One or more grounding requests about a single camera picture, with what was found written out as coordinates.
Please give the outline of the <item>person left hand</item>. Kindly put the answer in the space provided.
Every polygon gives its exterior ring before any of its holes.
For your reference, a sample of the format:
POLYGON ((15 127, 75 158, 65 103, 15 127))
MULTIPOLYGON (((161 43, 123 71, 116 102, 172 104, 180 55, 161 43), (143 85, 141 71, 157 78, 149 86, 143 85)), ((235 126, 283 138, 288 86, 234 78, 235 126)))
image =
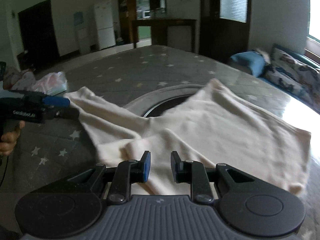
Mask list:
POLYGON ((1 157, 9 156, 13 152, 17 144, 17 140, 20 137, 21 130, 24 127, 25 127, 25 122, 20 121, 19 124, 16 126, 16 128, 12 132, 8 132, 2 135, 1 143, 0 143, 1 157))

